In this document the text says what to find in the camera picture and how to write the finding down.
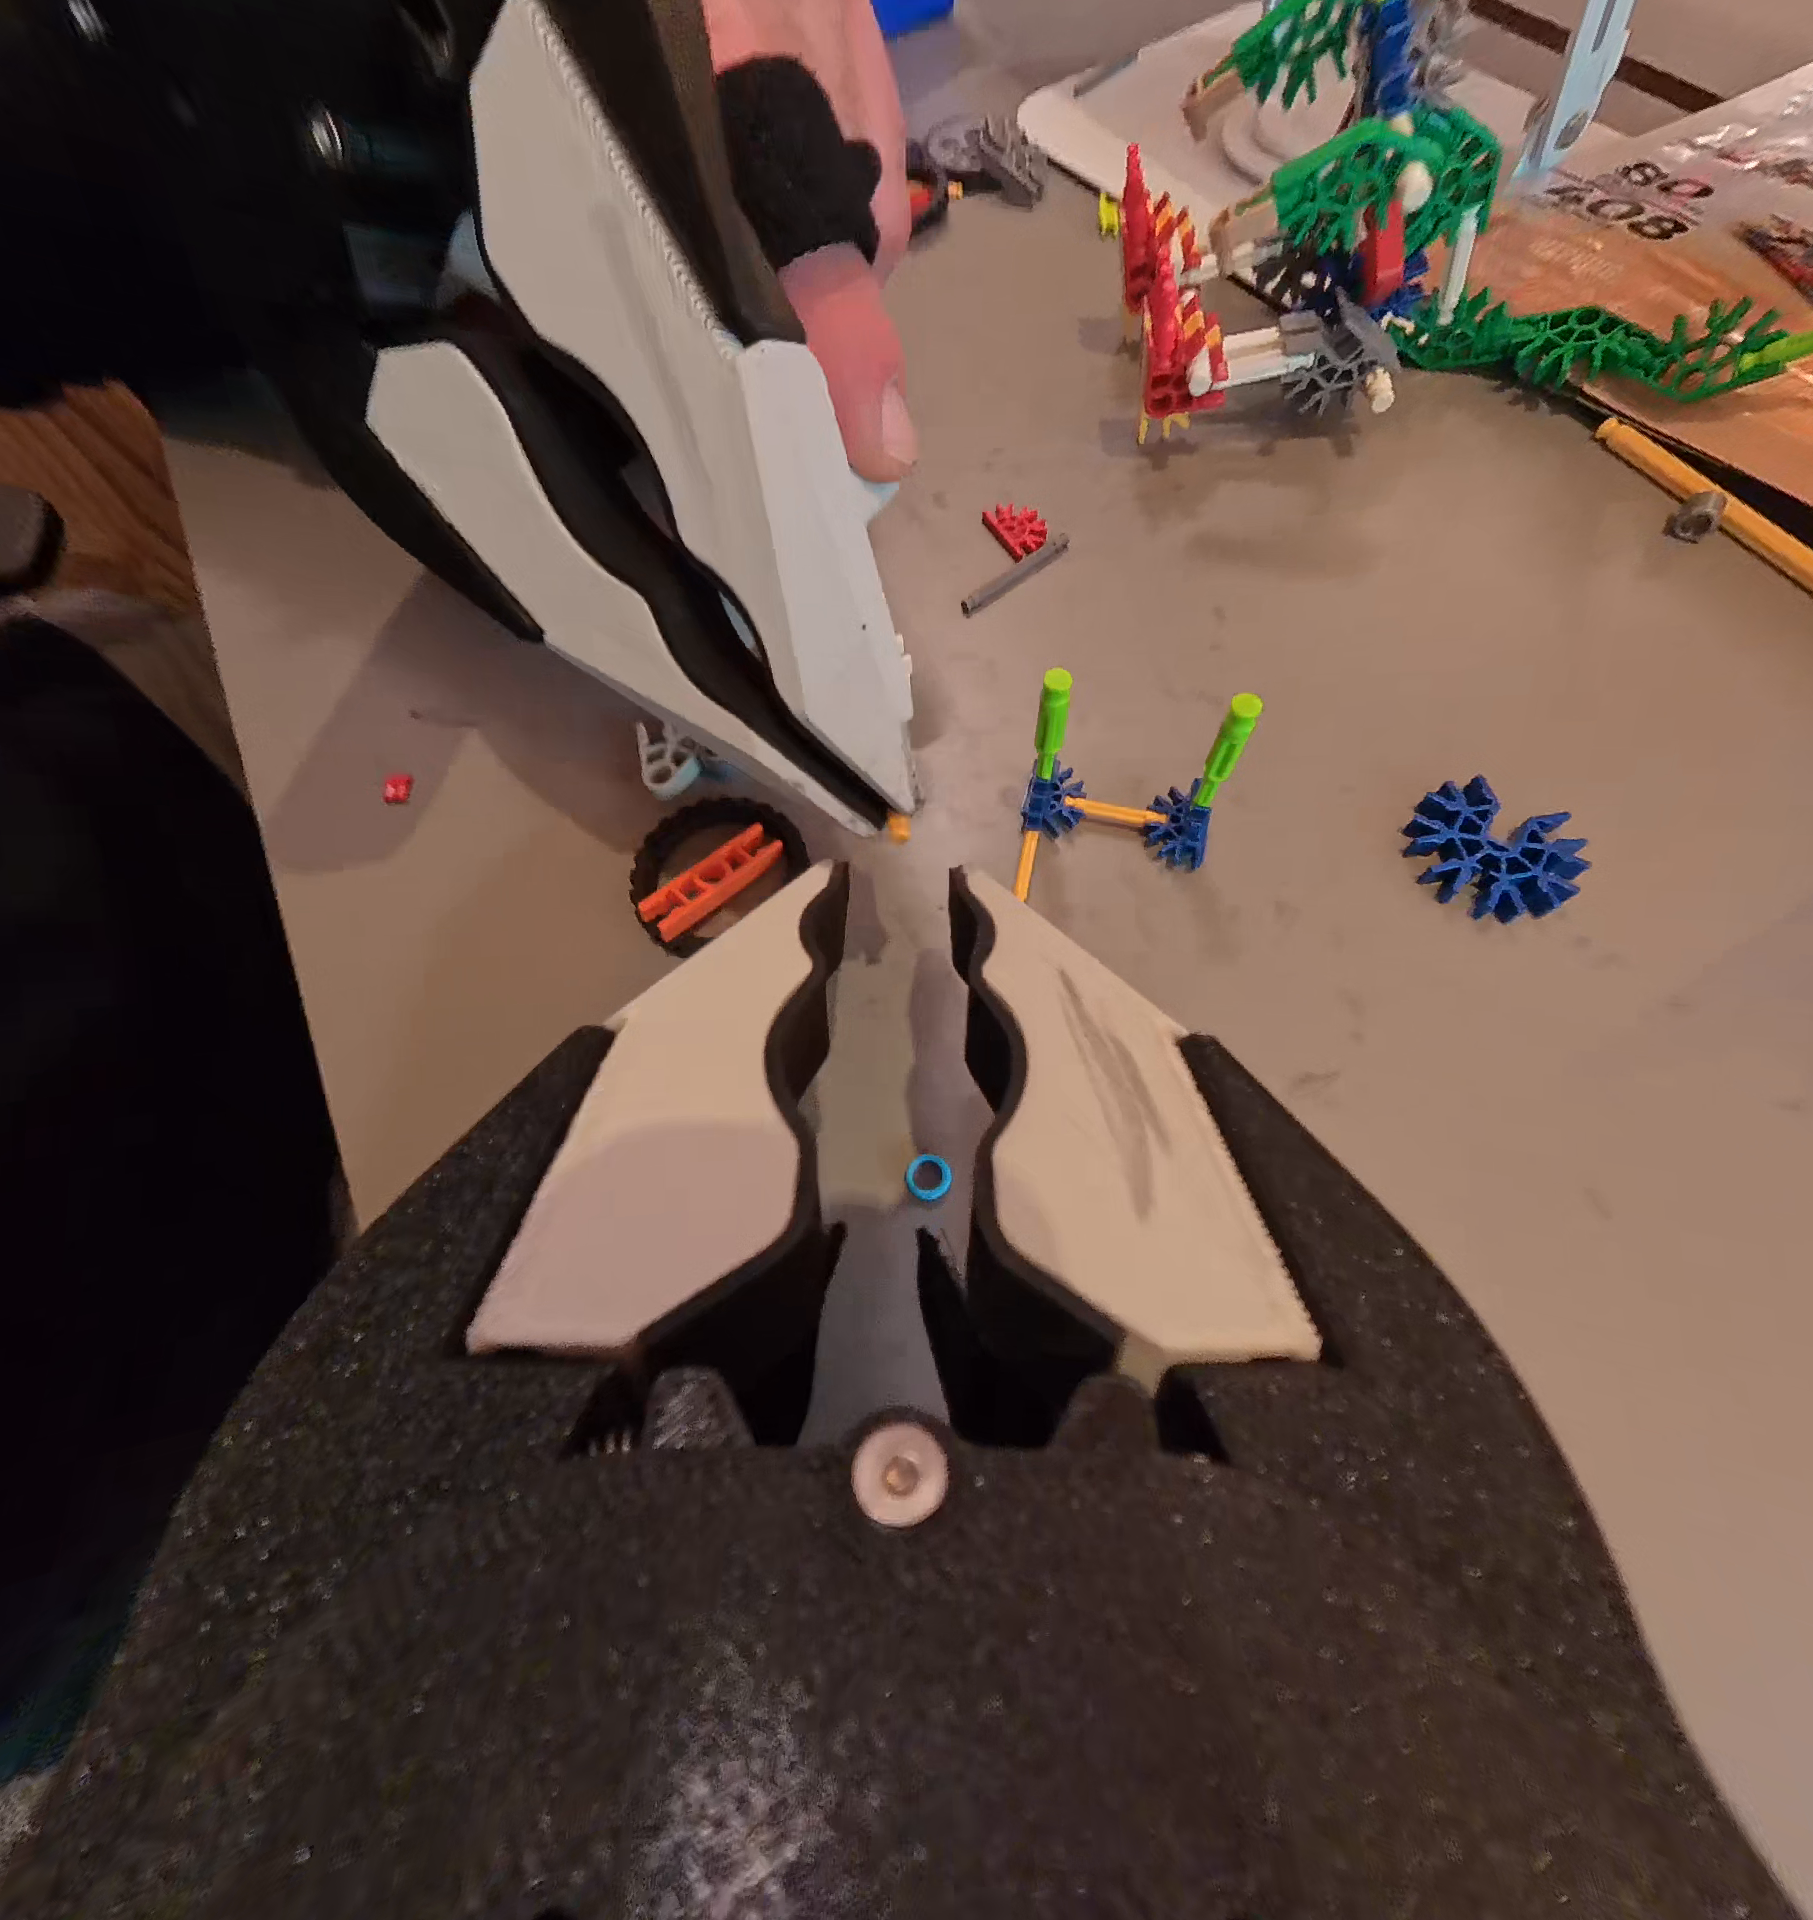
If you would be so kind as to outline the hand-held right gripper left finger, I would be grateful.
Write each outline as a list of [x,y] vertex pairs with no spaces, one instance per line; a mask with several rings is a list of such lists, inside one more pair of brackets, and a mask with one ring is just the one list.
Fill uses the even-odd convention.
[[849,889],[846,862],[811,864],[611,1017],[469,1353],[639,1358],[814,1230],[804,1101],[831,1044]]

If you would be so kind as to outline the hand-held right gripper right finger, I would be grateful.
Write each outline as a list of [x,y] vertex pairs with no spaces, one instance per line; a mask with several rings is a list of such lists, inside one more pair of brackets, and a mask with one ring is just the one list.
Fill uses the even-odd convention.
[[973,1176],[990,1340],[1068,1370],[1321,1358],[1192,1035],[993,876],[955,868],[948,921],[991,1110]]

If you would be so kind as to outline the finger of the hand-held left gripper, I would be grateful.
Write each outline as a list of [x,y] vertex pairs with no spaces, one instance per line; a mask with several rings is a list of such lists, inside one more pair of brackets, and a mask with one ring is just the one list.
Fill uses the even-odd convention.
[[880,832],[883,504],[732,189],[700,4],[501,4],[469,77],[469,551],[556,654]]
[[366,424],[553,651],[846,828],[883,828],[878,786],[801,724],[719,588],[536,407],[511,349],[385,349]]

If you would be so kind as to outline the person's left hand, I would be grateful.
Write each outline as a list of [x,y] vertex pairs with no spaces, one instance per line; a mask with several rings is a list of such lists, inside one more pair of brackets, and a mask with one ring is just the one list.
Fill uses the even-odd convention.
[[886,281],[912,228],[907,132],[869,3],[705,3],[734,195],[818,358],[851,468],[918,459]]

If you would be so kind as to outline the orange flat ladder connector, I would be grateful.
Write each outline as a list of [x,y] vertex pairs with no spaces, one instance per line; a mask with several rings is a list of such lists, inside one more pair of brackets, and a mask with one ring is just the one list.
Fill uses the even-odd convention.
[[784,870],[786,852],[784,838],[770,838],[762,823],[749,823],[641,896],[637,920],[654,945],[688,948],[705,940],[705,928],[749,888]]

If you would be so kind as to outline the pale grey wedge connector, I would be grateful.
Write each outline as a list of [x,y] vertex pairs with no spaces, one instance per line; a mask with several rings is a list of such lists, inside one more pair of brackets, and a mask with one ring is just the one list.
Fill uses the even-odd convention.
[[656,732],[637,723],[637,760],[642,788],[659,803],[674,803],[702,783],[728,783],[736,776],[736,767],[716,749],[668,723],[659,723]]

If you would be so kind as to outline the dark toy wheel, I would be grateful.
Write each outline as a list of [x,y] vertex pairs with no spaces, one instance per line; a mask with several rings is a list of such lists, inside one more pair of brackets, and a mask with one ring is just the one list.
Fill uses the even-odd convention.
[[911,238],[935,231],[951,209],[973,195],[997,195],[1001,183],[980,157],[984,118],[947,118],[923,136],[911,137],[905,178]]

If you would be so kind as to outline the black rubber tyre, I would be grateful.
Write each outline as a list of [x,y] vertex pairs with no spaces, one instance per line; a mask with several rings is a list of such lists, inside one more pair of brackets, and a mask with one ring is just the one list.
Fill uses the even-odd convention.
[[633,905],[633,915],[641,896],[646,896],[647,892],[659,888],[668,876],[679,874],[679,870],[702,857],[705,852],[710,852],[718,843],[732,838],[749,823],[762,823],[770,838],[784,838],[784,870],[770,874],[768,878],[749,888],[734,905],[728,905],[722,915],[712,920],[712,923],[705,928],[707,938],[696,941],[693,947],[663,948],[656,945],[668,956],[691,958],[693,954],[709,947],[732,923],[744,920],[759,904],[762,904],[774,892],[792,882],[792,878],[804,874],[813,857],[798,835],[798,828],[784,812],[779,812],[770,803],[755,803],[749,799],[702,799],[683,803],[672,811],[659,826],[654,826],[647,838],[637,847],[630,870],[630,898]]

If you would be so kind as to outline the blue double snowflake connector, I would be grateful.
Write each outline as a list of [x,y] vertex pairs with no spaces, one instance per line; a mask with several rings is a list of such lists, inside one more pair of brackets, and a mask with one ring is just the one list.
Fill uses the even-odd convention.
[[1499,814],[1489,780],[1447,780],[1415,806],[1401,854],[1422,862],[1420,882],[1440,904],[1468,898],[1471,920],[1509,925],[1557,913],[1590,874],[1587,843],[1562,830],[1566,812],[1530,814],[1509,830]]

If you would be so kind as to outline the short grey rod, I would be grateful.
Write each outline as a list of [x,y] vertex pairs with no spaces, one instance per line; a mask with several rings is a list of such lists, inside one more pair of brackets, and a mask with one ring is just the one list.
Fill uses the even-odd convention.
[[1008,564],[1001,573],[997,573],[990,582],[971,588],[963,602],[959,611],[967,619],[975,619],[998,599],[1003,599],[1010,590],[1021,585],[1033,582],[1038,573],[1061,560],[1068,553],[1068,538],[1050,538],[1034,547],[1030,555]]

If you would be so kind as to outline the colourful toy construction model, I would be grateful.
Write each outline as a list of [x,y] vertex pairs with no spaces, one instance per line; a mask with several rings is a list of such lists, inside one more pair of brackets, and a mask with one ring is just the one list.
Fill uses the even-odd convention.
[[1462,4],[1267,4],[1181,100],[1192,133],[1229,92],[1312,105],[1330,75],[1353,86],[1339,127],[1283,160],[1203,228],[1150,189],[1138,144],[1111,200],[1126,334],[1138,358],[1137,441],[1277,380],[1303,411],[1388,411],[1403,362],[1493,371],[1540,390],[1624,379],[1677,403],[1741,391],[1813,358],[1749,299],[1653,331],[1605,306],[1514,313],[1468,291],[1493,211],[1502,144],[1454,101]]

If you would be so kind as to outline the long yellow rod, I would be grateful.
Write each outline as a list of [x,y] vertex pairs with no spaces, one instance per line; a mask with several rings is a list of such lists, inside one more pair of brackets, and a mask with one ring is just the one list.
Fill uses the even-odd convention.
[[[1702,471],[1689,467],[1665,444],[1640,432],[1626,419],[1605,419],[1595,428],[1594,440],[1668,496],[1673,500],[1670,511],[1681,497],[1699,489],[1717,489],[1708,484]],[[1729,508],[1723,529],[1715,537],[1736,540],[1751,556],[1766,562],[1775,573],[1813,596],[1813,547],[1733,493],[1717,491],[1729,497]]]

